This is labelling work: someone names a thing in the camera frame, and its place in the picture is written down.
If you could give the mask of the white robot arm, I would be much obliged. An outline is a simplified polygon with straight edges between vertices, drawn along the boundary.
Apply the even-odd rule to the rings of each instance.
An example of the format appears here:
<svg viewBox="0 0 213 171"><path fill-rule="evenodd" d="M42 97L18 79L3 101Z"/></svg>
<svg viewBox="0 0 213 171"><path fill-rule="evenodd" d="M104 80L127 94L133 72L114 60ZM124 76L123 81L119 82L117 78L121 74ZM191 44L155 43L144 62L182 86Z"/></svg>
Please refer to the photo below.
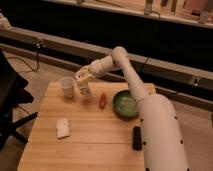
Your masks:
<svg viewBox="0 0 213 171"><path fill-rule="evenodd" d="M96 59L76 72L80 93L90 97L89 82L116 70L122 71L137 107L146 171L190 171L173 104L162 94L149 93L124 47L115 47L110 55Z"/></svg>

